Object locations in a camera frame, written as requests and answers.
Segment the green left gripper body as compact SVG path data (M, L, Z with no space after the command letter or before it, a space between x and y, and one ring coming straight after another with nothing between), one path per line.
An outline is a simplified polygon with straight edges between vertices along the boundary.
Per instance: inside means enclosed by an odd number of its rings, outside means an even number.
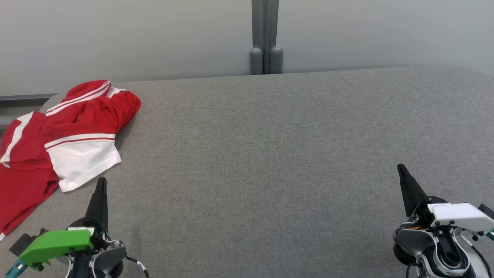
M37 269L49 260L88 252L94 255L105 248L108 220L83 217L64 230L48 231L37 236L18 256L27 266Z

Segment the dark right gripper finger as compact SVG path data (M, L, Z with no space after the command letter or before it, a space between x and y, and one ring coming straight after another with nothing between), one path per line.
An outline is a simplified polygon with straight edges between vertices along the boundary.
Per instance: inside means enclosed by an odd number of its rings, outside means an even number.
M398 175L406 216L422 217L429 197L404 164L398 164Z

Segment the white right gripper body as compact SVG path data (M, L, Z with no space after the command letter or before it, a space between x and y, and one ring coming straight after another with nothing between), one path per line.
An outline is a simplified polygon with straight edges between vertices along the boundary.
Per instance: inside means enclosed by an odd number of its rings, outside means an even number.
M433 203L425 206L427 216L432 216L431 227L460 227L471 232L491 232L494 220L470 203Z

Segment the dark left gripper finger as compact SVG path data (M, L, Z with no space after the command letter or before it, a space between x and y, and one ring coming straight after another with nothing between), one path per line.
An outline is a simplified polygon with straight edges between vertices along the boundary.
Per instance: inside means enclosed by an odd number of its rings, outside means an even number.
M108 198L107 198L107 180L100 177L97 180L96 188L86 210L85 217L97 220L99 224L108 231Z

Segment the red shorts with white stripe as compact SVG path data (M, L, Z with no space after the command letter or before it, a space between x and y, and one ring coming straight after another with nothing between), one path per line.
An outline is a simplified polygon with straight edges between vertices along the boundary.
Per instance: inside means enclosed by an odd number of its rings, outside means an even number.
M0 144L0 241L58 188L58 178L44 147L45 114L16 118Z

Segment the red number 23 jersey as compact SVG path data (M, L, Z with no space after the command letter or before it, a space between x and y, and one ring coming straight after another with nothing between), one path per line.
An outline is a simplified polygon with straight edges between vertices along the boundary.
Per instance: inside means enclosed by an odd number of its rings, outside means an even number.
M108 80L69 90L48 109L42 134L62 192L76 190L122 159L116 134L136 116L141 100Z

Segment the grey fabric sofa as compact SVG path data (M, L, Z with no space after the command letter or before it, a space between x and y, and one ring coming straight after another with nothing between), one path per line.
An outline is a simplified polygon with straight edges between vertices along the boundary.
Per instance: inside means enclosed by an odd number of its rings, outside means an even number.
M494 77L455 66L114 82L109 235L151 278L405 278L397 165L494 209Z

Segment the grey wall rail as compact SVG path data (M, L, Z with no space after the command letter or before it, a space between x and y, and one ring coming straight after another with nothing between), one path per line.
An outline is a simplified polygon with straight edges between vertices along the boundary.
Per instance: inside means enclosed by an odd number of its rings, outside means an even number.
M38 111L55 94L0 96L0 130L6 129L17 117Z

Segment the grey partition post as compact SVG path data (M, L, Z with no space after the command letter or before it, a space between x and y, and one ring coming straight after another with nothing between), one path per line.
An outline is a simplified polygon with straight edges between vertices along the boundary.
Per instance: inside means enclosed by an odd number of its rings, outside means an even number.
M279 0L250 0L252 4L251 75L281 74L284 50L277 46Z

